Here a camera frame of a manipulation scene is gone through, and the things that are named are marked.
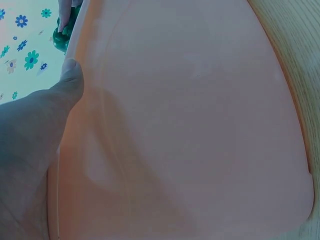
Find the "hand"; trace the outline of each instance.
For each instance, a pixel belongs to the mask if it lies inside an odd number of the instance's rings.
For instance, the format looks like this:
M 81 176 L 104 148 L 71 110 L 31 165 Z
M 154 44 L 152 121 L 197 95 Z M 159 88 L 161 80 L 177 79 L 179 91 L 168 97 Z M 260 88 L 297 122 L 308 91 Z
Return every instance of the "hand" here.
M 62 32 L 64 27 L 68 24 L 71 7 L 77 7 L 82 4 L 84 0 L 58 0 L 59 2 L 59 18 L 60 24 L 58 27 L 58 33 Z
M 56 85 L 0 105 L 0 239 L 47 239 L 46 211 L 39 213 L 47 205 L 41 183 L 83 91 L 81 66 L 67 59 Z M 35 196 L 40 186 L 44 200 Z

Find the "wood grain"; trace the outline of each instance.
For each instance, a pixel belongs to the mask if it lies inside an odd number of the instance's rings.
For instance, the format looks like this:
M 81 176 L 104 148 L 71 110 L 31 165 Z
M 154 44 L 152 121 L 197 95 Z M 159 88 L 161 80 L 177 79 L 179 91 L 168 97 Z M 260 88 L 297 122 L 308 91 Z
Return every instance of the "wood grain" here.
M 248 0 L 281 64 L 299 115 L 313 176 L 309 219 L 277 240 L 320 239 L 320 0 Z

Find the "pink plastic tray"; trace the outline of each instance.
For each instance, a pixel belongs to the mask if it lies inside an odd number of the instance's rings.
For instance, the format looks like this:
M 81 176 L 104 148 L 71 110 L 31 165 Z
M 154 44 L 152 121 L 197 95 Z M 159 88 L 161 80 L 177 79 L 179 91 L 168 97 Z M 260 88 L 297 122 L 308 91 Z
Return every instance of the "pink plastic tray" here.
M 309 216 L 298 116 L 245 0 L 85 0 L 67 57 L 85 93 L 49 172 L 52 240 L 259 240 Z

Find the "green toy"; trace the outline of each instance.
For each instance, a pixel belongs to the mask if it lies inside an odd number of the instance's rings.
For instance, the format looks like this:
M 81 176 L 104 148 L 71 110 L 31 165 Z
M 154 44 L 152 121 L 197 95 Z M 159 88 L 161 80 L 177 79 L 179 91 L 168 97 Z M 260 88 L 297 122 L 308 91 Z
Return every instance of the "green toy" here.
M 80 8 L 81 5 L 71 8 L 69 23 L 67 24 L 67 26 L 64 27 L 62 32 L 58 32 L 60 19 L 58 18 L 58 20 L 56 21 L 58 27 L 54 30 L 52 35 L 53 45 L 55 46 L 55 48 L 64 53 L 67 52 L 71 34 L 74 29 Z

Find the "blue flower print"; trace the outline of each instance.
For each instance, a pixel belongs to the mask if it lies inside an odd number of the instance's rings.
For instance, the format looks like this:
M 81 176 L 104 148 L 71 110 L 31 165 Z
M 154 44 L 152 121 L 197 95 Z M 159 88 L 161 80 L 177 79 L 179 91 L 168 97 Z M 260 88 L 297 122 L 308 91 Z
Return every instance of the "blue flower print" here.
M 18 27 L 23 28 L 24 26 L 27 26 L 28 19 L 26 16 L 20 15 L 20 16 L 17 16 L 15 19 L 16 19 L 15 23 Z
M 15 100 L 17 97 L 18 97 L 18 92 L 15 91 L 15 92 L 12 94 L 12 99 Z
M 18 52 L 22 49 L 24 49 L 24 47 L 27 45 L 27 40 L 24 40 L 23 42 L 21 42 L 17 48 Z
M 42 17 L 43 17 L 43 18 L 46 18 L 46 19 L 47 19 L 48 17 L 50 17 L 51 14 L 52 14 L 51 10 L 50 10 L 50 9 L 47 9 L 47 8 L 45 8 L 45 9 L 42 10 L 42 12 L 41 12 Z
M 1 52 L 1 55 L 0 55 L 0 59 L 2 59 L 5 55 L 6 55 L 6 53 L 8 52 L 8 50 L 9 50 L 9 46 L 5 46 L 4 48 L 3 48 L 3 51 Z
M 40 69 L 43 71 L 43 70 L 45 70 L 47 68 L 47 66 L 48 66 L 48 64 L 44 63 L 44 64 L 41 65 Z
M 0 9 L 0 21 L 5 18 L 5 14 L 6 14 L 5 10 Z

